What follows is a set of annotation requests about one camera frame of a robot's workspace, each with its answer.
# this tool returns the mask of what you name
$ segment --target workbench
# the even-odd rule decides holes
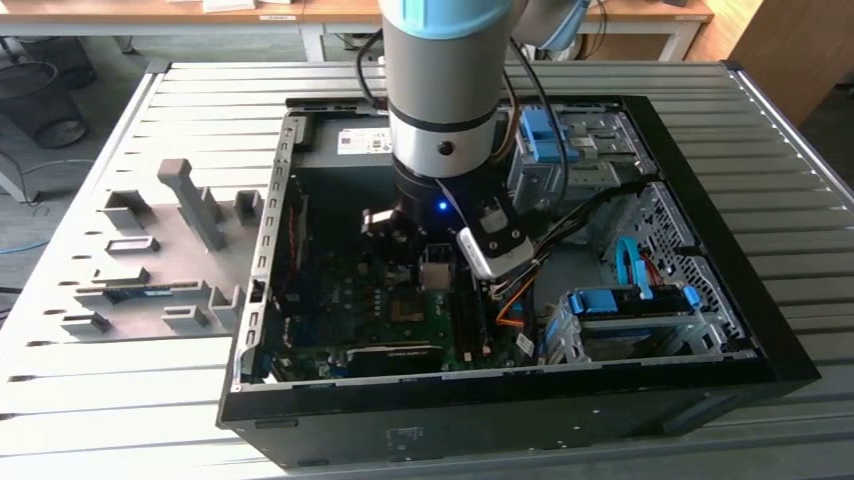
[[[852,190],[744,72],[654,62],[537,69],[554,95],[650,97],[824,379],[676,439],[313,467],[289,476],[495,478],[491,470],[515,468],[538,478],[854,474]],[[519,94],[533,94],[522,69],[507,70]],[[367,66],[366,74],[383,95],[382,68]],[[0,477],[285,476],[215,426],[227,334],[80,342],[51,309],[70,301],[59,281],[80,261],[71,258],[111,235],[92,230],[104,229],[95,211],[104,190],[133,184],[150,203],[175,203],[153,176],[163,158],[183,156],[197,186],[211,187],[219,200],[246,188],[265,195],[286,98],[358,95],[350,64],[174,64],[146,74],[0,331],[0,377],[12,380],[0,385]],[[237,250],[218,255],[235,264],[251,258]]]
[[[608,0],[608,33],[666,34],[660,60],[682,60],[704,23],[714,14],[702,0],[685,8],[660,0]],[[4,0],[4,35],[191,35],[294,33],[303,37],[306,60],[326,60],[323,35],[373,33],[379,28],[377,0],[297,0],[291,5],[259,3],[255,10],[205,14],[201,3],[166,0]],[[592,7],[581,33],[601,28]]]

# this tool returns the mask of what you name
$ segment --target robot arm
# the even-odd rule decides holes
[[[381,0],[398,208],[423,229],[459,232],[483,279],[501,277],[534,253],[489,162],[509,39],[566,48],[589,4]],[[437,208],[449,204],[458,217]]]

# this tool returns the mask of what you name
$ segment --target wastebasket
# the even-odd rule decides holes
[[[0,68],[0,113],[43,148],[66,147],[88,131],[56,67],[48,63]]]
[[[98,73],[78,37],[15,37],[35,62],[50,63],[71,90],[98,79]]]

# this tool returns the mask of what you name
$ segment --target gray block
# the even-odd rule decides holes
[[[231,301],[226,299],[223,292],[219,288],[214,287],[211,293],[211,300],[209,301],[209,310],[214,316],[219,319],[221,324],[229,331],[235,331],[238,328],[238,321],[243,314],[243,303],[246,302],[246,295],[241,285],[235,286],[234,293],[231,295]]]
[[[141,237],[123,237],[107,242],[104,251],[110,255],[124,255],[127,253],[154,253],[161,250],[158,239],[151,235]]]
[[[259,225],[265,211],[265,199],[258,190],[241,190],[235,195],[235,215],[241,225]]]
[[[112,307],[116,302],[104,294],[104,289],[84,287],[75,290],[75,300],[90,310]]]
[[[217,228],[217,218],[210,206],[190,179],[191,171],[193,166],[186,158],[169,158],[161,163],[158,179],[175,192],[187,225],[197,231],[209,250],[217,251],[226,245],[226,239]]]
[[[75,336],[100,335],[110,330],[111,324],[96,312],[88,312],[66,315],[60,327]]]
[[[205,305],[211,296],[211,287],[205,280],[173,282],[170,290],[175,298],[187,300],[198,305]]]
[[[118,230],[145,230],[139,215],[149,210],[149,204],[137,190],[108,192],[104,206],[99,209]]]
[[[92,283],[102,283],[106,286],[139,285],[146,283],[149,278],[149,271],[143,267],[120,268],[110,272],[99,269],[92,275]]]
[[[209,317],[195,305],[186,307],[166,307],[161,319],[173,330],[179,333],[193,333],[203,330],[210,323]]]
[[[214,221],[217,223],[223,221],[223,211],[219,208],[219,203],[217,203],[217,199],[214,198],[214,193],[211,193],[210,187],[203,187],[199,190],[199,196],[202,196],[202,203],[209,207],[211,211],[211,215],[214,216]]]

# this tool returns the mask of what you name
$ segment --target metal slatted table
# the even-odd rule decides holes
[[[510,468],[535,468],[538,478],[854,474],[852,191],[742,72],[718,64],[588,62],[538,70],[554,94],[652,98],[824,379],[677,439],[305,474],[377,478]],[[533,93],[522,69],[509,72],[521,93]],[[381,92],[382,69],[366,73]],[[175,155],[191,160],[197,185],[219,200],[245,188],[263,191],[285,100],[319,95],[358,95],[351,65],[175,64],[145,76],[0,332],[0,377],[12,380],[0,386],[3,478],[283,475],[214,425],[229,336],[79,342],[44,309],[68,298],[58,279],[92,242],[87,233],[110,228],[95,212],[100,193],[138,188],[150,203],[175,203],[153,180],[159,160]]]

